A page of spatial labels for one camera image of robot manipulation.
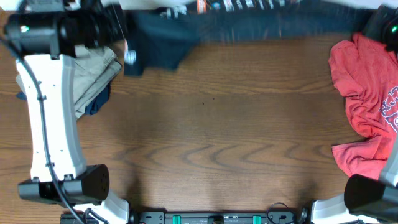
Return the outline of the black printed sports jersey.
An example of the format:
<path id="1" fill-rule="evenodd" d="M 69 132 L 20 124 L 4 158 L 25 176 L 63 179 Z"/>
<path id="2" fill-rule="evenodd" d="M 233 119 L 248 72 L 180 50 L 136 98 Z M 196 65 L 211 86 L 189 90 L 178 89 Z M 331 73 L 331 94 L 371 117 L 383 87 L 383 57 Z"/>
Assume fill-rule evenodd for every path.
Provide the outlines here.
<path id="1" fill-rule="evenodd" d="M 330 32 L 357 32 L 372 10 L 328 1 L 194 1 L 129 11 L 124 74 L 146 68 L 176 70 L 200 44 L 276 40 Z"/>

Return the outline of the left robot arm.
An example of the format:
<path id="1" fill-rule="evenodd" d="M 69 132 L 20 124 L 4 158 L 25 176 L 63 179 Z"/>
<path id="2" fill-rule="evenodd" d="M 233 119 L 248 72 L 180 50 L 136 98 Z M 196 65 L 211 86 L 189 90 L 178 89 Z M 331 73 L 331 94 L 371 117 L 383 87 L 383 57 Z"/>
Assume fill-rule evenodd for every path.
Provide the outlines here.
<path id="1" fill-rule="evenodd" d="M 16 58 L 29 107 L 30 179 L 21 199 L 69 209 L 74 223 L 128 223 L 129 204 L 110 188 L 104 164 L 84 158 L 73 104 L 76 47 L 105 47 L 123 39 L 126 23 L 117 3 L 22 1 L 4 26 L 2 44 Z"/>

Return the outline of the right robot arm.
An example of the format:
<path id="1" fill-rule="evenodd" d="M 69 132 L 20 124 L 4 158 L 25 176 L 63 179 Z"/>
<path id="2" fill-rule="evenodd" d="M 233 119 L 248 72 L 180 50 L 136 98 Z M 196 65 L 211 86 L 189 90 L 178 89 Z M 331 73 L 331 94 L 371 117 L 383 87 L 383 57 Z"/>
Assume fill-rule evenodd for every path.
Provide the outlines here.
<path id="1" fill-rule="evenodd" d="M 331 49 L 335 88 L 363 142 L 333 146 L 348 175 L 344 192 L 316 200 L 300 223 L 395 223 L 397 221 L 397 8 L 383 4 L 362 32 Z"/>

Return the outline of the folded khaki trousers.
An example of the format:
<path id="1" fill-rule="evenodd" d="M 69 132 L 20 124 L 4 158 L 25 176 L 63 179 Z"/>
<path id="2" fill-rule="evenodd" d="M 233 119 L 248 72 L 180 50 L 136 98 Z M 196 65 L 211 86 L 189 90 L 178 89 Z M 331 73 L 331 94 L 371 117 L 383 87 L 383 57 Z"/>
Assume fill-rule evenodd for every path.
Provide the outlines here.
<path id="1" fill-rule="evenodd" d="M 66 62 L 62 59 L 52 60 L 49 55 L 31 55 L 25 58 L 31 68 L 43 68 L 49 75 L 54 71 L 54 65 L 72 70 L 75 113 L 78 108 L 95 98 L 121 71 L 121 64 L 109 47 L 78 47 L 76 54 L 77 58 L 65 56 Z"/>

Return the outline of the folded navy garment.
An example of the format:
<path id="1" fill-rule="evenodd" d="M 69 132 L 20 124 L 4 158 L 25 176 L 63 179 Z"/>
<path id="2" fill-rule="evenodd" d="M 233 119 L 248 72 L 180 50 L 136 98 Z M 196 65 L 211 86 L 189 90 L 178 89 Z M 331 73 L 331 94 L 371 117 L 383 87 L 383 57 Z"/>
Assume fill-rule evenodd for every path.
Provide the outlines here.
<path id="1" fill-rule="evenodd" d="M 83 106 L 76 110 L 76 118 L 79 119 L 83 115 L 95 115 L 101 107 L 108 102 L 111 93 L 111 84 L 107 84 L 104 89 L 96 95 L 95 98 L 89 100 Z"/>

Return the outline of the red t-shirt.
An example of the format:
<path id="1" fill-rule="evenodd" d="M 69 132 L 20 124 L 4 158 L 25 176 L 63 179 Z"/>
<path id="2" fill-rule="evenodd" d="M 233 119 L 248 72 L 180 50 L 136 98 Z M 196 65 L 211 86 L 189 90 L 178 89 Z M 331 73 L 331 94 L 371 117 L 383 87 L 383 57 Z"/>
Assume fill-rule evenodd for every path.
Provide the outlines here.
<path id="1" fill-rule="evenodd" d="M 378 179 L 397 134 L 397 56 L 356 33 L 331 48 L 328 63 L 349 124 L 365 138 L 333 146 L 335 162 L 348 176 Z"/>

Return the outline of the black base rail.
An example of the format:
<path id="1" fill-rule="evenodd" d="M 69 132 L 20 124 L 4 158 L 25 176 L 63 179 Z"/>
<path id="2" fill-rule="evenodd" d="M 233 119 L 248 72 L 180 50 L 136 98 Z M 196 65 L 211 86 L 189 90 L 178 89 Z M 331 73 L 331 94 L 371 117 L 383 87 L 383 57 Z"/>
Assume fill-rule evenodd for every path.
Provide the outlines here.
<path id="1" fill-rule="evenodd" d="M 133 213 L 128 224 L 295 224 L 308 223 L 307 217 L 297 217 L 287 210 L 265 213 Z"/>

